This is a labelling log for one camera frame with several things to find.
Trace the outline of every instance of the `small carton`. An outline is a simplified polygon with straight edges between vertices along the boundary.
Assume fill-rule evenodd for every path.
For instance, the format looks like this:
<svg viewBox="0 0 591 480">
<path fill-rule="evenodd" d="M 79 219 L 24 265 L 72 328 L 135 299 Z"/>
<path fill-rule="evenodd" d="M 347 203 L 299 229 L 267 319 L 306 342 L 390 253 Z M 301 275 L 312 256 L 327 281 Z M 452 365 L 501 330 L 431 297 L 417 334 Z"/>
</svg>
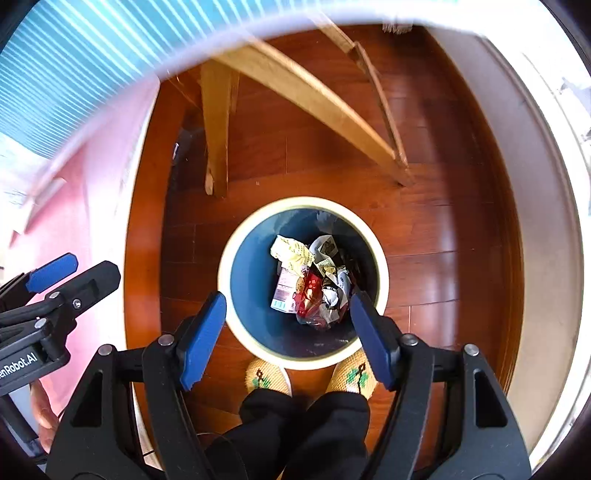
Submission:
<svg viewBox="0 0 591 480">
<path fill-rule="evenodd" d="M 298 302 L 295 297 L 304 290 L 304 278 L 307 268 L 303 268 L 303 270 L 306 270 L 306 272 L 303 272 L 304 277 L 300 277 L 292 271 L 281 267 L 279 280 L 271 302 L 272 309 L 284 313 L 297 312 Z"/>
</svg>

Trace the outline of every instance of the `foot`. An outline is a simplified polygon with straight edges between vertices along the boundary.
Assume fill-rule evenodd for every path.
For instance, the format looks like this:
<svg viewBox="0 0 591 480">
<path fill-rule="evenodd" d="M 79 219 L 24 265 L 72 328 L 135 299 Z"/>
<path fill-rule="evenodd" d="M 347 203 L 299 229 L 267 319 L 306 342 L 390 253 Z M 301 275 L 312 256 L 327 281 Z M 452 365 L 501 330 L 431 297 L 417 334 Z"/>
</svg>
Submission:
<svg viewBox="0 0 591 480">
<path fill-rule="evenodd" d="M 339 362 L 326 392 L 354 392 L 369 400 L 378 384 L 363 349 Z"/>
<path fill-rule="evenodd" d="M 291 382 L 285 368 L 255 358 L 246 369 L 246 389 L 252 392 L 257 388 L 277 390 L 291 397 Z"/>
</svg>

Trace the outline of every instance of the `pant leg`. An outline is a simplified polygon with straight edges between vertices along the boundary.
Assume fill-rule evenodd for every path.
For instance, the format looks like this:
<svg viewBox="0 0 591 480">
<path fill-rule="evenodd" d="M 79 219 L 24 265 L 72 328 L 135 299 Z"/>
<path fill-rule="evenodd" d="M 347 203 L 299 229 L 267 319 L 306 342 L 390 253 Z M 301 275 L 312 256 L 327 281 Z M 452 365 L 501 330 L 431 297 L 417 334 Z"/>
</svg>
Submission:
<svg viewBox="0 0 591 480">
<path fill-rule="evenodd" d="M 217 477 L 243 480 L 244 470 L 248 480 L 276 480 L 293 448 L 293 431 L 303 415 L 303 409 L 289 395 L 264 388 L 251 392 L 242 402 L 242 425 L 226 432 L 228 442 L 214 442 L 206 456 Z M 236 470 L 235 454 L 243 463 L 240 473 Z"/>
<path fill-rule="evenodd" d="M 369 405 L 350 392 L 320 397 L 301 421 L 282 480 L 358 480 L 367 464 Z"/>
</svg>

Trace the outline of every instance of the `finger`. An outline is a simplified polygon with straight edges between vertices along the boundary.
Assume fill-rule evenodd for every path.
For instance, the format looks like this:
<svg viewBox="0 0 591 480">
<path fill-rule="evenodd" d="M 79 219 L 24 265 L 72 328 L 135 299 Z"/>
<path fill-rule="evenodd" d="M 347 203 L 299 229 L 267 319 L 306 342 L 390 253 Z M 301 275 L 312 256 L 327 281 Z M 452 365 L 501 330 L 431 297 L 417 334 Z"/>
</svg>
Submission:
<svg viewBox="0 0 591 480">
<path fill-rule="evenodd" d="M 31 383 L 31 409 L 37 423 L 46 429 L 57 429 L 60 421 L 51 409 L 49 397 L 39 380 Z"/>
<path fill-rule="evenodd" d="M 53 444 L 53 439 L 56 436 L 56 431 L 54 429 L 46 429 L 39 425 L 39 432 L 37 434 L 39 435 L 41 446 L 47 453 L 49 453 L 51 450 L 51 444 Z"/>
</svg>

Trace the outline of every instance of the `hardwood floorboard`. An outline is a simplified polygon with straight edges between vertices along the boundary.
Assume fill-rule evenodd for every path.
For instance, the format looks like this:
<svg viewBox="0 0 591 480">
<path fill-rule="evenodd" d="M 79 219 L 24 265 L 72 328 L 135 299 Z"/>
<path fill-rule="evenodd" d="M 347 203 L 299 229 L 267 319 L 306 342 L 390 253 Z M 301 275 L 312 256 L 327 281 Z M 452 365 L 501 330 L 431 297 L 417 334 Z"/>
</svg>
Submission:
<svg viewBox="0 0 591 480">
<path fill-rule="evenodd" d="M 277 94 L 241 77 L 230 117 L 228 196 L 203 189 L 203 131 L 173 168 L 168 190 L 161 263 L 161 315 L 172 331 L 198 311 L 216 289 L 217 265 L 234 229 L 253 211 L 299 195 L 334 200 L 375 232 L 387 256 L 385 314 L 403 332 L 457 349 L 477 343 L 496 365 L 509 293 L 503 211 L 491 183 L 487 145 L 479 141 L 461 96 L 425 32 L 384 34 L 378 25 L 345 27 L 380 72 L 416 185 L 401 188 L 347 141 Z M 322 33 L 287 35 L 270 43 L 355 108 L 384 138 L 371 87 L 359 69 Z M 227 326 L 203 380 L 187 395 L 196 428 L 223 433 L 239 424 L 252 360 Z M 332 368 L 290 371 L 294 394 L 307 403 L 326 389 Z M 366 438 L 372 449 L 393 394 L 380 385 L 369 404 Z M 434 385 L 419 465 L 429 461 L 441 419 L 443 389 Z"/>
</svg>

